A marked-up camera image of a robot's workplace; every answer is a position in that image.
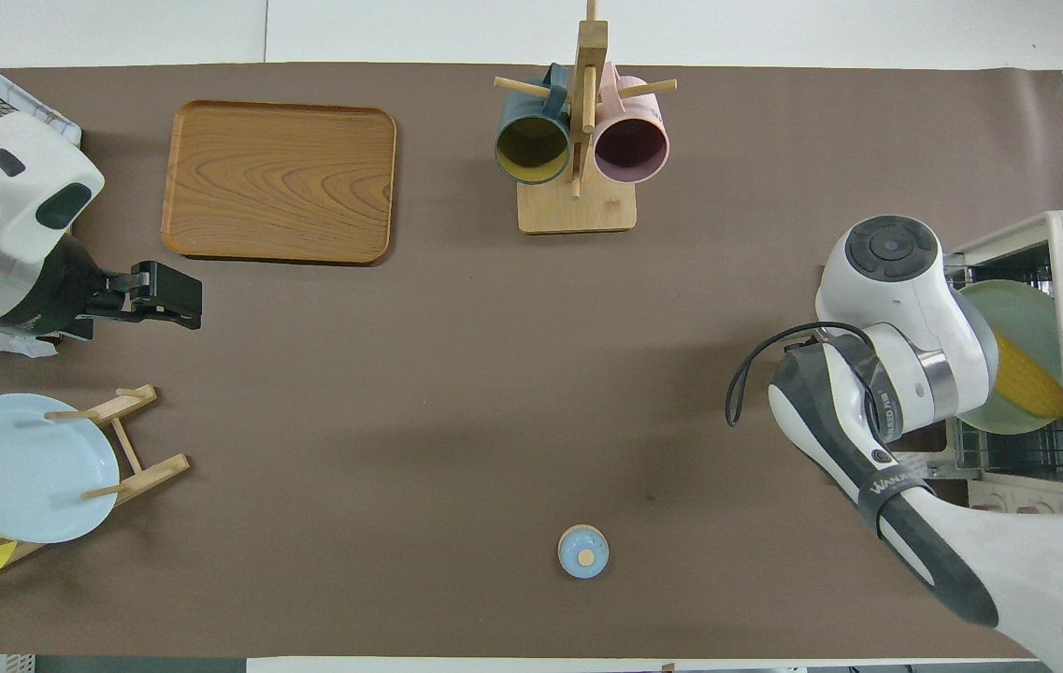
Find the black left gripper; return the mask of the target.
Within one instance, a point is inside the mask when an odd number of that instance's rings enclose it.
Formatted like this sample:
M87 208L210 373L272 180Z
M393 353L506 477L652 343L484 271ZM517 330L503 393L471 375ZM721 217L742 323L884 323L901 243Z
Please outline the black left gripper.
M202 312L198 279L158 260L137 263L128 273L104 271L74 236L65 235L17 305L17 333L90 341L95 320L169 322L197 331Z

